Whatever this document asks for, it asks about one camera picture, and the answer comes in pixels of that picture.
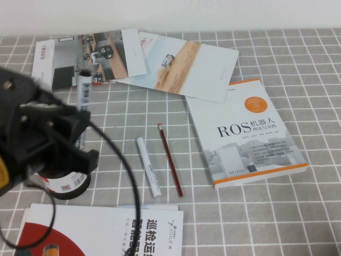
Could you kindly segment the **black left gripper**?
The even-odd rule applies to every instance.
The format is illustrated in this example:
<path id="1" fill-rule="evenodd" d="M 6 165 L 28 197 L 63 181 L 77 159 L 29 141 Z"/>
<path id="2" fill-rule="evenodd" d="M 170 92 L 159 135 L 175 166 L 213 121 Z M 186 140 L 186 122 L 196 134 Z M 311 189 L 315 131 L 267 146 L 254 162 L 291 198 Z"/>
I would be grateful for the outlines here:
<path id="1" fill-rule="evenodd" d="M 98 167 L 99 152 L 79 150 L 79 111 L 52 93 L 37 89 L 34 98 L 18 106 L 20 148 L 18 159 L 33 172 L 72 170 L 90 174 Z"/>

